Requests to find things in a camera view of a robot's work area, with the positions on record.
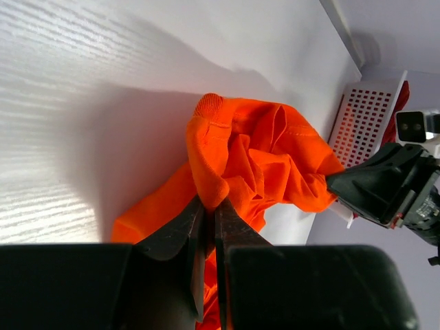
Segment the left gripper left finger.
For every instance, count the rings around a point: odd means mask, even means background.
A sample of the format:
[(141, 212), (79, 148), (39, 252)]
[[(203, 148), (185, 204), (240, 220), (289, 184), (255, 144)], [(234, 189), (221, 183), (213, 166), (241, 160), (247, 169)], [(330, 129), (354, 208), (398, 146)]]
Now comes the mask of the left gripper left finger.
[(174, 219), (137, 243), (134, 322), (196, 322), (204, 313), (205, 211), (194, 197)]

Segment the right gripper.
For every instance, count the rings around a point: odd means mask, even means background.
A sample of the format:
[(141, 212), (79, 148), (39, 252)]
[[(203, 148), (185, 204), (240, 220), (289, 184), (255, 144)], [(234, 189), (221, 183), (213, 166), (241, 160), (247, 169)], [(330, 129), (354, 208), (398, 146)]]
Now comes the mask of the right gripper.
[(418, 144), (387, 143), (362, 164), (326, 177), (327, 189), (379, 226), (408, 228), (439, 245), (439, 166)]

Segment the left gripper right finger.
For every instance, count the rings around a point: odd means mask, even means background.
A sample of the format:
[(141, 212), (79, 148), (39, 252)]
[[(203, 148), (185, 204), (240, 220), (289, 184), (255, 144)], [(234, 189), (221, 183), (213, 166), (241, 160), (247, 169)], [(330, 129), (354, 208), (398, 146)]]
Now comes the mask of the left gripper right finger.
[(258, 232), (248, 225), (226, 198), (214, 212), (214, 242), (217, 262), (217, 295), (221, 329), (228, 329), (228, 266), (226, 256), (234, 247), (271, 246)]

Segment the orange t shirt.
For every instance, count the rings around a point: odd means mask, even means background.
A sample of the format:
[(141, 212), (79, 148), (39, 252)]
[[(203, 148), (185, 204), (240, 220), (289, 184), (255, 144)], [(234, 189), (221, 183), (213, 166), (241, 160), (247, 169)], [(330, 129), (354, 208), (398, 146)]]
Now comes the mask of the orange t shirt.
[(186, 147), (187, 162), (115, 220), (113, 241), (145, 239), (198, 197), (209, 213), (230, 201), (248, 226), (237, 247), (263, 247), (260, 231), (268, 208), (292, 204), (318, 213), (336, 200), (326, 178), (340, 172), (341, 163), (286, 104), (206, 94), (187, 125)]

